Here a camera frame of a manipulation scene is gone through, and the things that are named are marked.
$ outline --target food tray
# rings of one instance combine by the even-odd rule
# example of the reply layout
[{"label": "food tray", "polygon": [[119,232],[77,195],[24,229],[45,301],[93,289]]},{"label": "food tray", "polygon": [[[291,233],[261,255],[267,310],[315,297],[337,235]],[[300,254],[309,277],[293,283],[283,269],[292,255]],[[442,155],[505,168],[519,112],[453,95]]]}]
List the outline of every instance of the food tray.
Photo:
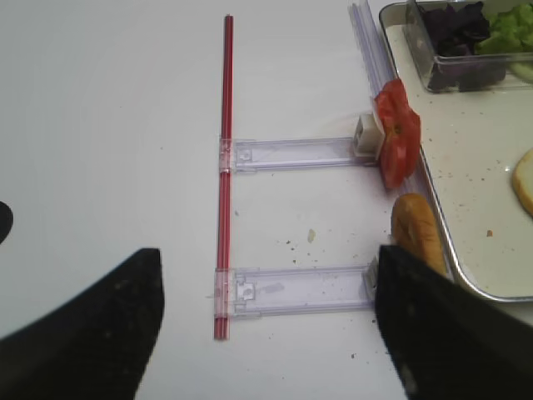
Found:
[{"label": "food tray", "polygon": [[387,6],[381,27],[421,116],[427,175],[456,279],[484,298],[531,301],[533,220],[512,190],[511,173],[533,147],[533,91],[428,92],[404,36],[405,15],[405,4]]}]

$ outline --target crumb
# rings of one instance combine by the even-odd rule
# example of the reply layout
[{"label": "crumb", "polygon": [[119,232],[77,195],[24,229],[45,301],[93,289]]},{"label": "crumb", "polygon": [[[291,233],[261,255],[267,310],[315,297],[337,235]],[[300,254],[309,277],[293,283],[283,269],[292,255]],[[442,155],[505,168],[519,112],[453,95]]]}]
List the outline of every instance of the crumb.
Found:
[{"label": "crumb", "polygon": [[313,243],[313,241],[315,240],[316,238],[316,232],[313,231],[312,229],[309,229],[309,233],[307,234],[307,241],[309,243]]}]

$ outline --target bread slice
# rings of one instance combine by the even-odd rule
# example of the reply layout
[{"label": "bread slice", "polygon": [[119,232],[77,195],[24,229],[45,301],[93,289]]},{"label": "bread slice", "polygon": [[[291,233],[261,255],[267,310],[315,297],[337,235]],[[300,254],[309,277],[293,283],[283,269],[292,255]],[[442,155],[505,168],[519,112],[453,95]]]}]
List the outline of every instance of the bread slice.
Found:
[{"label": "bread slice", "polygon": [[511,181],[520,203],[533,215],[533,148],[516,164]]},{"label": "bread slice", "polygon": [[431,269],[446,276],[446,262],[435,216],[420,194],[400,196],[391,215],[391,233],[396,244],[424,261]]}]

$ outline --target clear plastic container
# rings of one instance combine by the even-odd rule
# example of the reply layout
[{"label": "clear plastic container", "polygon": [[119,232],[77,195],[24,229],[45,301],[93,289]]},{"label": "clear plastic container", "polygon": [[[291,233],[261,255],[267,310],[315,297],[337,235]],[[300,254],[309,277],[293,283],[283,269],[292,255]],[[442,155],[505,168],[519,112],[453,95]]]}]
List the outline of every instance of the clear plastic container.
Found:
[{"label": "clear plastic container", "polygon": [[[533,52],[514,52],[494,55],[442,56],[437,53],[434,43],[424,24],[422,12],[453,7],[459,10],[468,4],[478,2],[417,2],[408,0],[404,33],[411,50],[422,85],[430,92],[479,91],[498,88],[531,88],[533,81],[524,74],[515,75],[516,67],[531,67]],[[483,13],[503,13],[510,11],[518,1],[490,1],[484,4]]]}]

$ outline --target tomato slice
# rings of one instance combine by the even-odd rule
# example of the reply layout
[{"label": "tomato slice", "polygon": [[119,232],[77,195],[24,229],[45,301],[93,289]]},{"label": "tomato slice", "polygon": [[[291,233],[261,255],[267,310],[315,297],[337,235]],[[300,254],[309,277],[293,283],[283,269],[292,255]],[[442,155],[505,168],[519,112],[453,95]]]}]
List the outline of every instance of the tomato slice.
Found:
[{"label": "tomato slice", "polygon": [[387,189],[401,186],[406,176],[406,167],[406,141],[401,135],[392,134],[386,138],[380,154],[381,175]]},{"label": "tomato slice", "polygon": [[376,97],[377,113],[385,129],[386,138],[402,137],[406,150],[405,177],[416,169],[420,154],[421,121],[407,102],[406,89],[400,79],[388,82]]}]

